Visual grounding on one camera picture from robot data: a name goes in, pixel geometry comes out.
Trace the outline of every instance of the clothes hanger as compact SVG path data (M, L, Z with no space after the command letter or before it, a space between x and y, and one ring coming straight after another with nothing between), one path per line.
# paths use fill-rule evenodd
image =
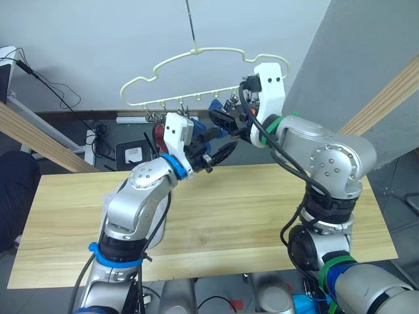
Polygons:
M186 52L184 54L178 54L177 56L168 58L168 59L158 63L157 65L155 65L153 67L153 75L154 75L153 77L151 77L151 78L136 77L136 78L133 78L132 80L130 80L129 82L127 82L126 84L124 84L122 86L122 88L120 89L120 97L123 100L123 102L125 102L127 105L143 106L147 109L148 105L158 103L164 108L164 110L166 110L166 102L167 101L178 101L179 103L182 103L185 98L189 98L189 97L195 97L197 101L200 101L201 97L203 95L213 94L214 97L218 97L219 93L221 93L221 92L231 91L232 93L234 93L238 89L238 86L230 86L230 87L225 87L225 88L219 88L219 89L216 89L216 90L207 90L205 92L197 92L197 93L193 93L193 94L187 94L187 95L175 96L175 97L169 97L169 98L162 98L162 99L157 99L157 100L152 100L152 101L142 101L142 102L139 102L139 103L131 103L126 99L125 90L127 89L127 87L129 87L132 84L134 84L136 82L139 82L139 81L145 81L145 82L148 82L148 83L154 82L156 79L158 79L158 70L161 67L165 66L166 64L169 64L173 61L176 61L176 60L179 60L179 59L182 59L182 58L186 58L188 56L196 56L196 55L202 54L204 52L208 52L208 51L236 52L236 53L239 53L239 54L242 55L242 61L243 62L248 62L248 63L255 63L259 58L274 58L274 59L277 59L277 60L281 60L282 62L284 62L284 64L286 65L286 68L287 68L287 71L285 72L285 75L282 78L284 79L285 77L287 77L287 75L289 73L289 62L284 57L278 56L276 54L258 54L254 59L248 59L248 58L246 58L246 52L244 50L238 49L238 48L229 48L229 47L198 48L198 45L197 45L196 39L195 39L193 23L192 23L191 10L189 8L189 0L185 0L185 1L186 1L186 6L187 6L187 10L188 10L188 15L189 15L189 24L191 25L192 40L193 40L193 43L194 43L194 48L192 50L190 50L189 52Z

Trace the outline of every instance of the wooden tabletop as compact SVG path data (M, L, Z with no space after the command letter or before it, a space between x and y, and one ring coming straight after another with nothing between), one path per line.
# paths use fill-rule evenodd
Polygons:
M104 194L127 172L45 175L39 183L8 288L73 286L96 241ZM368 180L355 207L352 256L397 258ZM162 241L143 280L292 268L279 240L304 183L277 165L216 167L173 191Z

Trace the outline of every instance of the blue ring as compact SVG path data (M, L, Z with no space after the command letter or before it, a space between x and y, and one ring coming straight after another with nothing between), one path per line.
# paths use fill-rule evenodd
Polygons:
M172 155L166 154L165 152L161 154L161 156L173 166L176 174L181 180L186 178L186 169L176 160L176 158L174 158Z
M96 260L107 267L112 268L129 268L129 267L136 267L138 265L141 265L143 263L143 260L133 260L132 262L112 262L108 259L106 259L102 254L100 254L99 246L96 242L91 242L89 244L89 251L94 253L94 256L96 257Z

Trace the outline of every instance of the wooden beam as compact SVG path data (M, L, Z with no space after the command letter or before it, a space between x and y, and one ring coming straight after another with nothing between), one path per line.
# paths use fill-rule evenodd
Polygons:
M364 134L418 89L419 56L416 56L339 131L339 134Z
M99 172L1 101L0 131L72 172Z

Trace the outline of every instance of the gray wall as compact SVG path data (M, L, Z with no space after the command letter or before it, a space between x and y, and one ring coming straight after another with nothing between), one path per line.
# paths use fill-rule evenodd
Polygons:
M338 131L418 54L418 0L334 0L284 111ZM418 93L364 136L378 166L419 146Z
M281 54L292 66L287 90L329 2L189 0L199 46ZM192 48L185 0L2 0L0 28L0 46L23 47L32 68L78 91L77 110L133 109L120 100L121 86ZM234 86L254 66L231 52L202 54L168 65L161 79L138 84L127 96L146 101ZM56 99L19 70L12 88L34 111L59 110ZM206 109L211 100L187 104Z

